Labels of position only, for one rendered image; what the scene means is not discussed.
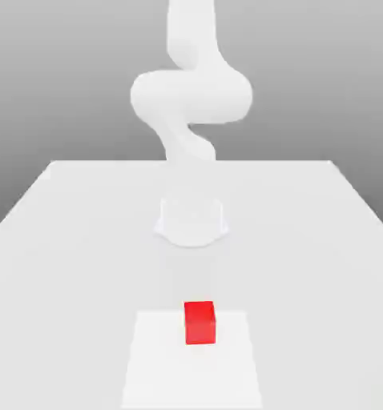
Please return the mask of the small red cube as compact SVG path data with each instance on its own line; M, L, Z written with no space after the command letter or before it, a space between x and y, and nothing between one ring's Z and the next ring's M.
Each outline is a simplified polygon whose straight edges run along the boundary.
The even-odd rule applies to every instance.
M216 342L216 314L212 301L185 302L184 322L187 345Z

